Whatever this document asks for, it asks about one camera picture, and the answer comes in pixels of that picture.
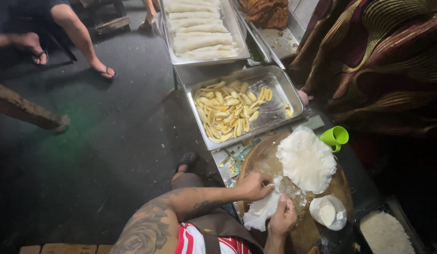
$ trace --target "green plastic mug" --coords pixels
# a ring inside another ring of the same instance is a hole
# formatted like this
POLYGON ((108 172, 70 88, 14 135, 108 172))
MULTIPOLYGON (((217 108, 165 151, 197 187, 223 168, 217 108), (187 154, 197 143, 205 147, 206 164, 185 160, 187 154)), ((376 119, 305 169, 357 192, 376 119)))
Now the green plastic mug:
POLYGON ((332 151, 335 153, 341 150, 341 145, 344 145, 349 141, 349 134, 343 127, 336 126, 322 133, 319 139, 331 147, 336 146, 332 151))

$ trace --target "black shorts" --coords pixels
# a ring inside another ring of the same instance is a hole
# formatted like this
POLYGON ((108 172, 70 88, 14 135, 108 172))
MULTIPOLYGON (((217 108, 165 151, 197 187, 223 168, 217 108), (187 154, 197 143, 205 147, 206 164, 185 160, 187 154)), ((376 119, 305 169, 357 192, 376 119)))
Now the black shorts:
POLYGON ((13 16, 52 19, 50 10, 58 4, 69 5, 68 0, 0 0, 0 33, 13 16))

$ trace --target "stainless steel tray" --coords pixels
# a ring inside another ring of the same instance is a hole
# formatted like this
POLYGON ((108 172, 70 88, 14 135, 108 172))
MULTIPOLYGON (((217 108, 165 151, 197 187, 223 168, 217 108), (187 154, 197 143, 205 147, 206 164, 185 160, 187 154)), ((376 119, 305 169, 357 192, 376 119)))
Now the stainless steel tray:
POLYGON ((237 47, 241 50, 237 56, 233 57, 223 57, 223 58, 215 58, 215 59, 206 59, 206 60, 182 60, 178 58, 173 49, 173 38, 174 32, 168 27, 168 14, 165 12, 164 2, 169 2, 170 0, 162 0, 161 1, 161 14, 162 20, 165 27, 165 36, 168 44, 168 51, 170 52, 170 59, 173 65, 213 65, 213 64, 223 64, 223 63, 232 63, 237 60, 247 59, 250 57, 248 53, 247 44, 245 43, 244 33, 242 32, 238 20, 236 18, 234 9, 231 7, 231 0, 220 0, 220 18, 223 20, 223 25, 228 29, 233 37, 234 42, 238 45, 237 47))
MULTIPOLYGON (((247 14, 238 0, 232 1, 236 11, 245 20, 247 14)), ((272 58, 276 57, 278 60, 293 56, 305 34, 305 29, 290 9, 288 9, 288 27, 283 30, 259 29, 252 22, 249 23, 249 28, 249 32, 256 33, 267 47, 266 49, 261 48, 261 50, 266 50, 266 53, 269 55, 271 55, 270 51, 272 51, 275 54, 272 58)))
POLYGON ((229 146, 250 136, 263 133, 267 130, 271 130, 302 117, 301 114, 303 112, 303 104, 300 100, 299 94, 294 88, 289 77, 278 66, 251 67, 249 69, 234 72, 231 75, 222 78, 212 79, 199 84, 183 86, 187 93, 187 97, 195 115, 198 127, 203 135, 204 142, 210 151, 229 146), (254 122, 250 123, 249 132, 243 133, 242 136, 238 138, 231 138, 226 142, 217 144, 210 141, 206 135, 193 101, 193 95, 197 89, 203 88, 210 84, 215 84, 222 81, 226 81, 227 84, 229 84, 235 80, 247 82, 248 89, 252 92, 255 92, 255 94, 259 94, 259 91, 263 86, 272 89, 272 100, 270 102, 266 102, 260 107, 259 117, 254 122), (286 115, 284 110, 285 103, 289 104, 293 110, 292 117, 288 117, 286 115))

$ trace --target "tattoo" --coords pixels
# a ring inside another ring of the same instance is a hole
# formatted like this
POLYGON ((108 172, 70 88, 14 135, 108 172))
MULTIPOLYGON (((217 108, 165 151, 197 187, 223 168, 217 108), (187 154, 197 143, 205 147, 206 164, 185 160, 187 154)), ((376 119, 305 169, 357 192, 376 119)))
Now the tattoo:
POLYGON ((161 222, 167 217, 168 205, 160 198, 142 206, 127 222, 120 238, 110 253, 154 254, 166 243, 168 224, 161 222))
POLYGON ((192 211, 185 212, 182 215, 182 221, 187 221, 196 217, 206 215, 208 212, 224 206, 226 203, 227 202, 223 201, 203 201, 201 203, 198 203, 193 207, 192 211))

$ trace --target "tattooed arm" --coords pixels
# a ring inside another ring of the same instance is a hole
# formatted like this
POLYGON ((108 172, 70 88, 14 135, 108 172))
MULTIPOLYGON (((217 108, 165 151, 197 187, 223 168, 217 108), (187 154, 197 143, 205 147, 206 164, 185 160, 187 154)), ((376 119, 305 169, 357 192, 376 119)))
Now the tattooed arm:
POLYGON ((178 222, 183 222, 228 202, 259 200, 273 187, 263 187, 270 177, 250 173, 234 188, 182 188, 144 204, 129 219, 110 253, 173 253, 178 242, 178 222))

